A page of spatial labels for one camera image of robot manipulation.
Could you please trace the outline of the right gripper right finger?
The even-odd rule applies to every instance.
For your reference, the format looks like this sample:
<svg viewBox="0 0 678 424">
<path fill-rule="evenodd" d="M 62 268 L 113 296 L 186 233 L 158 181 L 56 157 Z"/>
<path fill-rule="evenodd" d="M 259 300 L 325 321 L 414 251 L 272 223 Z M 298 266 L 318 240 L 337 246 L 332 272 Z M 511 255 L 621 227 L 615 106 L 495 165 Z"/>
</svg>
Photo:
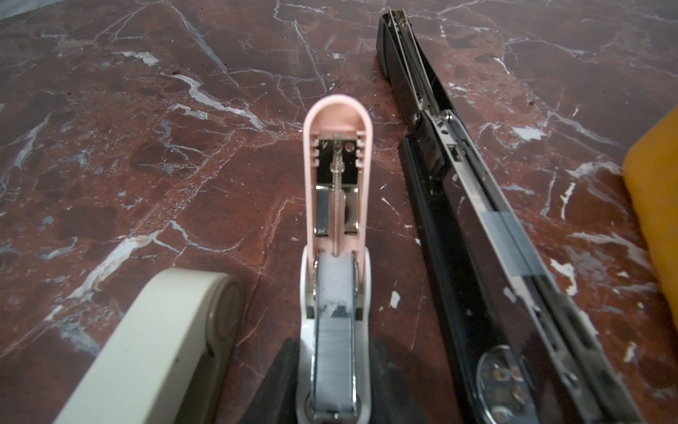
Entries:
<svg viewBox="0 0 678 424">
<path fill-rule="evenodd" d="M 426 423 L 427 417 L 408 390 L 397 364 L 381 340 L 369 346 L 372 413 L 370 423 Z"/>
</svg>

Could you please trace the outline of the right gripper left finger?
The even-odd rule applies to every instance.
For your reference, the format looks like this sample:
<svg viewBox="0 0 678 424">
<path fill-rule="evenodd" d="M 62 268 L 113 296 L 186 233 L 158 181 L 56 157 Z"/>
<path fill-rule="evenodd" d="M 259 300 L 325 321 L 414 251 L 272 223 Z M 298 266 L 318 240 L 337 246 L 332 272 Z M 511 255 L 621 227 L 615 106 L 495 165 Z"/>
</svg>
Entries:
<svg viewBox="0 0 678 424">
<path fill-rule="evenodd" d="M 297 424 L 299 342 L 288 338 L 278 351 L 239 423 Z"/>
</svg>

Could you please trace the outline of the yellow plastic tray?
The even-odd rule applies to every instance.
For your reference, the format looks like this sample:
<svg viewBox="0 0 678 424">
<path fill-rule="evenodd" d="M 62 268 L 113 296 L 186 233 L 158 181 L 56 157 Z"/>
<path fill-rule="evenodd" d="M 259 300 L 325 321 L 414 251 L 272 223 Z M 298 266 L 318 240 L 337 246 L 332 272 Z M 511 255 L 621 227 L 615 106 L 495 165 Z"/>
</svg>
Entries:
<svg viewBox="0 0 678 424">
<path fill-rule="evenodd" d="M 623 179 L 660 288 L 677 322 L 677 109 L 626 155 Z"/>
</svg>

